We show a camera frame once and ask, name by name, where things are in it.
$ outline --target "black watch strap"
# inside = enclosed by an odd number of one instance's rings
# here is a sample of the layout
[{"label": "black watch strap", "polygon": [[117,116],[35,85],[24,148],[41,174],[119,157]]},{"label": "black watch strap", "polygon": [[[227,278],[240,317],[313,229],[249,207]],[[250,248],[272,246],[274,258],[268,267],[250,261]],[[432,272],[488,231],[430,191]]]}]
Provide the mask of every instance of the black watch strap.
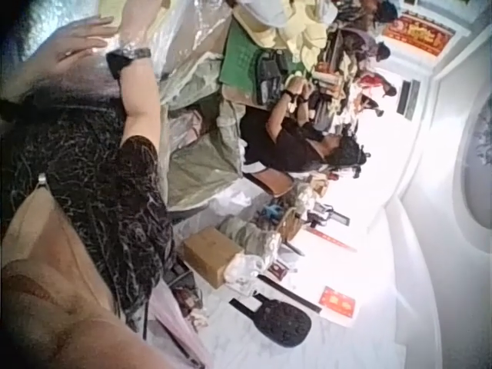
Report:
[{"label": "black watch strap", "polygon": [[119,79],[121,70],[128,67],[134,60],[150,57],[150,48],[119,48],[106,54],[108,67],[114,79]]},{"label": "black watch strap", "polygon": [[298,96],[298,104],[304,104],[305,102],[308,102],[309,98],[304,98],[303,95]]},{"label": "black watch strap", "polygon": [[283,94],[286,94],[286,95],[289,95],[289,97],[291,98],[291,102],[295,102],[296,99],[298,98],[298,96],[296,94],[293,94],[289,90],[284,90],[282,93]]}]

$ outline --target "green board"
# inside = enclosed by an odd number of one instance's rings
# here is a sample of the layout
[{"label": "green board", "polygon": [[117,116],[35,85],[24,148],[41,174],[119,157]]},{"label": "green board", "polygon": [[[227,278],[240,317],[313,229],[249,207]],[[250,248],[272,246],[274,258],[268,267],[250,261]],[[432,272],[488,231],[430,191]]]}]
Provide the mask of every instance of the green board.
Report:
[{"label": "green board", "polygon": [[[263,49],[257,46],[235,20],[231,22],[219,82],[254,94],[256,59]],[[289,63],[291,71],[304,71],[302,63]]]}]

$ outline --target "black purse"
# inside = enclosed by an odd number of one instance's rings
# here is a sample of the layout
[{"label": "black purse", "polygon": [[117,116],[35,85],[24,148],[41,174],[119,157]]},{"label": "black purse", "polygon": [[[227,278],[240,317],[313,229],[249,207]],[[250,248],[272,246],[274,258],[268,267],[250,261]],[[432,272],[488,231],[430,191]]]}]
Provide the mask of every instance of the black purse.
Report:
[{"label": "black purse", "polygon": [[235,298],[229,304],[249,317],[263,335],[283,347],[296,347],[308,336],[311,319],[302,310],[283,301],[270,300],[262,294],[256,294],[254,298],[261,302],[256,311],[251,311]]}]

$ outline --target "chair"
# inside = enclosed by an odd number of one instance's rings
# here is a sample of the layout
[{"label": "chair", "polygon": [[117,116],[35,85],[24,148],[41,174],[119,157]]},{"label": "chair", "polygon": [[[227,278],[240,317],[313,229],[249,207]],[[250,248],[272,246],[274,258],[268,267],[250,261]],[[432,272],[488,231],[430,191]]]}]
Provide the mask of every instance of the chair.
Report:
[{"label": "chair", "polygon": [[274,198],[279,198],[294,187],[294,179],[290,175],[272,168],[263,168],[253,173],[243,172],[243,175]]}]

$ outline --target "brown box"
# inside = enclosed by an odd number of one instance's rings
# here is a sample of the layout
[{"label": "brown box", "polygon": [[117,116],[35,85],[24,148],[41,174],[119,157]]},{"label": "brown box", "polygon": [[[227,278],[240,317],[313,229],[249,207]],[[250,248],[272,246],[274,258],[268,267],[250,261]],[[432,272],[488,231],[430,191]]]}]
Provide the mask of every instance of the brown box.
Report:
[{"label": "brown box", "polygon": [[213,227],[184,241],[184,261],[214,288],[224,284],[224,270],[232,258],[244,250]]}]

